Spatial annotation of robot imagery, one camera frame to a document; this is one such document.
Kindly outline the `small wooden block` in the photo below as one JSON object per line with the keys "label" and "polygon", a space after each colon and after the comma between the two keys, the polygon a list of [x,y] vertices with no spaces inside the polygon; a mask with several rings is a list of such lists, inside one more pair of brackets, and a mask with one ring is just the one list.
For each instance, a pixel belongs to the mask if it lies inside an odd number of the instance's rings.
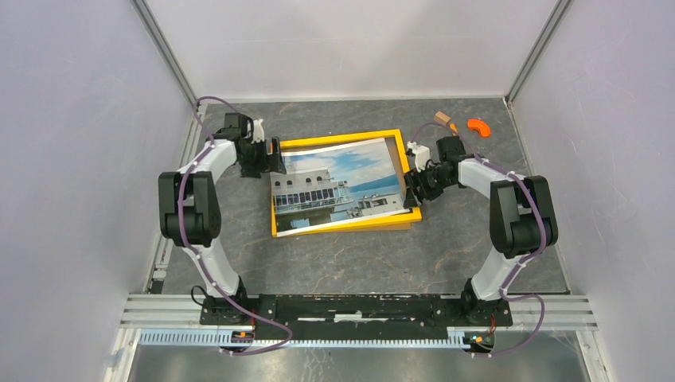
{"label": "small wooden block", "polygon": [[442,111],[437,111],[434,115],[434,121],[443,125],[449,125],[451,123],[451,117]]}

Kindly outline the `orange curved plastic piece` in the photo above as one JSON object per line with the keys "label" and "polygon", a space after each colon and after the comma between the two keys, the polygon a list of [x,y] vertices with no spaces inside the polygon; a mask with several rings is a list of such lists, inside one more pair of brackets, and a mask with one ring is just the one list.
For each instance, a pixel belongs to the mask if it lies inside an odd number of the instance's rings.
{"label": "orange curved plastic piece", "polygon": [[490,126],[480,119],[468,119],[467,128],[475,132],[481,138],[489,138],[492,135]]}

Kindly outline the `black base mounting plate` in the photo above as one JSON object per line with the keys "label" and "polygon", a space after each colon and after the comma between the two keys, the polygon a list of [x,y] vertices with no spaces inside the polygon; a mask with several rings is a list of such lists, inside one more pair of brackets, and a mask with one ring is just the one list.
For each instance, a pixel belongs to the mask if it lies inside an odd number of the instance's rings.
{"label": "black base mounting plate", "polygon": [[202,325],[252,325],[257,340],[440,339],[449,328],[510,327],[509,303],[499,312],[466,318],[462,295],[261,294],[249,296],[250,316],[201,307]]}

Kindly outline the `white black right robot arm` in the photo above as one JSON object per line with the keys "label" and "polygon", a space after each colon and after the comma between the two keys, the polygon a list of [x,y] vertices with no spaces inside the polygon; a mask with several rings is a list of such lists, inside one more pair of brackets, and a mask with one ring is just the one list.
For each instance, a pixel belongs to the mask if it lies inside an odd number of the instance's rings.
{"label": "white black right robot arm", "polygon": [[462,292],[459,312],[471,324],[483,323],[504,310],[508,289],[527,263],[558,238],[548,181],[499,168],[479,154],[468,154],[460,137],[436,143],[439,160],[428,147],[408,142],[406,154],[414,167],[404,175],[404,207],[433,201],[451,186],[471,188],[488,199],[492,248],[481,269]]}

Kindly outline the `brown backing board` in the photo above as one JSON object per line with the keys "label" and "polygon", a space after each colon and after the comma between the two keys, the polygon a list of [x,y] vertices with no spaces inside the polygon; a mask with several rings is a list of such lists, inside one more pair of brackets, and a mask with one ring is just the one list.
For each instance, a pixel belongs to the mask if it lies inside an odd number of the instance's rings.
{"label": "brown backing board", "polygon": [[340,228],[339,232],[378,232],[378,231],[401,231],[409,230],[411,228],[410,223],[401,223],[401,224],[386,224],[378,226],[368,226],[368,227],[358,227],[358,228]]}

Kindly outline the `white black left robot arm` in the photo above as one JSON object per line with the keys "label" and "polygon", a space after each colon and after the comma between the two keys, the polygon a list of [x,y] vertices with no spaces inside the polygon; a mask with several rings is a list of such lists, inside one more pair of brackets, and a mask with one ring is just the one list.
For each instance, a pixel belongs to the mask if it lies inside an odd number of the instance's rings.
{"label": "white black left robot arm", "polygon": [[265,138],[262,119],[228,113],[188,164],[158,177],[161,234],[193,261],[205,282],[205,310],[219,309],[231,324],[244,322],[250,303],[241,277],[230,265],[220,241],[222,217],[215,184],[239,165],[242,177],[285,174],[279,138]]}

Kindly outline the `aluminium rail frame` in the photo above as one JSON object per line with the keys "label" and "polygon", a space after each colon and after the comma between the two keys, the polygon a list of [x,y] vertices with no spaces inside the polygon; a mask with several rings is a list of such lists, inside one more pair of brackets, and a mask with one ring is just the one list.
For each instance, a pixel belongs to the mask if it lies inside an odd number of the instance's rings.
{"label": "aluminium rail frame", "polygon": [[[134,7],[146,31],[149,33],[155,47],[161,58],[170,70],[171,76],[176,80],[179,90],[191,107],[197,104],[197,96],[192,89],[186,74],[178,63],[173,50],[170,47],[166,36],[162,32],[156,17],[154,16],[150,5],[146,1],[132,0]],[[189,125],[186,133],[185,142],[181,149],[181,163],[187,163],[189,156],[197,152],[197,138],[201,133],[201,127],[198,124],[199,118],[205,115],[204,111],[197,111],[196,115],[189,117]],[[158,237],[153,244],[153,258],[147,271],[146,285],[140,294],[142,297],[150,296],[152,300],[160,302],[171,301],[171,297],[166,295],[162,297],[161,291],[166,278],[166,270],[170,265],[170,256],[174,245],[167,239]],[[611,371],[607,369],[603,343],[599,336],[599,331],[595,322],[582,327],[580,319],[582,314],[576,314],[576,320],[571,327],[563,327],[563,324],[557,322],[552,327],[546,327],[551,333],[573,333],[579,342],[579,356],[581,357],[583,368],[588,374],[590,381],[612,381]],[[109,365],[104,373],[104,381],[128,381],[135,364],[135,356],[138,347],[141,345],[142,335],[146,330],[140,326],[132,325],[128,327],[121,323],[115,339],[113,353],[109,360]]]}

